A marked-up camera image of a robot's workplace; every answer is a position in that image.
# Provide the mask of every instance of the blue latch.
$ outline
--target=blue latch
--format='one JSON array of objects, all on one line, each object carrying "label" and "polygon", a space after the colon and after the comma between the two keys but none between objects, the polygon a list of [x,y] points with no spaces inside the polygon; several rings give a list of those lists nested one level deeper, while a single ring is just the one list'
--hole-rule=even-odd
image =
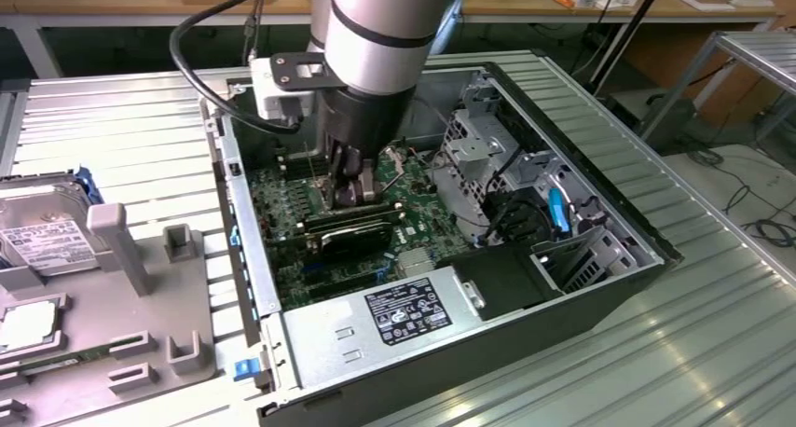
[{"label": "blue latch", "polygon": [[95,183],[95,179],[91,176],[91,171],[86,167],[78,168],[78,171],[74,172],[75,178],[80,181],[83,185],[83,189],[86,189],[86,195],[88,196],[88,201],[91,201],[92,205],[98,205],[104,203],[102,199],[100,189]]},{"label": "blue latch", "polygon": [[240,235],[238,234],[238,226],[232,227],[232,234],[230,235],[230,244],[232,247],[240,247]]},{"label": "blue latch", "polygon": [[243,380],[254,378],[260,373],[260,361],[258,359],[247,359],[235,362],[235,376],[232,380]]},{"label": "blue latch", "polygon": [[550,216],[552,223],[563,233],[570,232],[570,219],[567,218],[567,207],[564,202],[564,193],[558,187],[550,189],[547,195],[547,206],[550,207]]}]

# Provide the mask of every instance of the green circuit board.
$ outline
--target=green circuit board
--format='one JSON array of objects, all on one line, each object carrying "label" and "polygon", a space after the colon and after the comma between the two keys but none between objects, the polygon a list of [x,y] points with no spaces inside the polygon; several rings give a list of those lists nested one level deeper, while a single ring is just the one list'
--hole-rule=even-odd
[{"label": "green circuit board", "polygon": [[396,267],[402,252],[424,247],[438,262],[472,248],[435,193],[423,162],[408,155],[407,149],[394,148],[398,156],[382,154],[376,171],[378,180],[388,184],[399,175],[396,158],[400,158],[404,174],[382,196],[383,202],[399,202],[406,214],[394,224],[390,247],[327,267],[307,264],[302,249],[287,241],[302,237],[298,224],[308,217],[335,213],[324,203],[326,174],[314,172],[308,178],[287,180],[279,168],[248,172],[252,202],[286,310],[403,278]]}]

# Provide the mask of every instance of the warning label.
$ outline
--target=warning label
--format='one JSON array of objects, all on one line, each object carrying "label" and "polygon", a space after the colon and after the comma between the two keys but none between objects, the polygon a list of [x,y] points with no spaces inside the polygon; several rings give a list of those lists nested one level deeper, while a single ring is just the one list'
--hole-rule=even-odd
[{"label": "warning label", "polygon": [[454,324],[428,278],[364,296],[382,335],[396,345]]},{"label": "warning label", "polygon": [[68,266],[95,258],[91,245],[74,220],[0,230],[10,245],[34,269]]}]

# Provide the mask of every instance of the metal bracket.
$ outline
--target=metal bracket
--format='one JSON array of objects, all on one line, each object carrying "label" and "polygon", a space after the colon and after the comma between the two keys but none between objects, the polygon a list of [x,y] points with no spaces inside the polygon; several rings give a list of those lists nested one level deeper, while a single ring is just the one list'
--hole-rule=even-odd
[{"label": "metal bracket", "polygon": [[271,56],[276,87],[284,91],[342,89],[346,84],[326,64],[322,52],[286,52]]}]

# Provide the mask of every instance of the floor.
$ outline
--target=floor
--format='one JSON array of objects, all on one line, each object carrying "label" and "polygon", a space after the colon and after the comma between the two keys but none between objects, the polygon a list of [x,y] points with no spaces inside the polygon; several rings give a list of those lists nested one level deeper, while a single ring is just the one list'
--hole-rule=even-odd
[{"label": "floor", "polygon": [[[726,145],[714,149],[714,152],[723,158],[722,164],[715,167],[698,164],[686,154],[670,156],[664,160],[716,209],[726,210],[732,222],[758,237],[760,245],[779,262],[791,270],[796,270],[796,249],[792,241],[790,246],[782,246],[787,245],[788,238],[796,236],[796,229],[788,228],[796,225],[796,217],[792,214],[796,175],[767,154],[747,145]],[[742,187],[744,185],[750,186],[760,197],[748,194]],[[780,232],[766,222],[767,226],[762,227],[764,231],[760,233],[758,227],[750,225],[759,220],[783,224],[784,231]],[[762,239],[762,234],[771,236],[772,241]]]}]

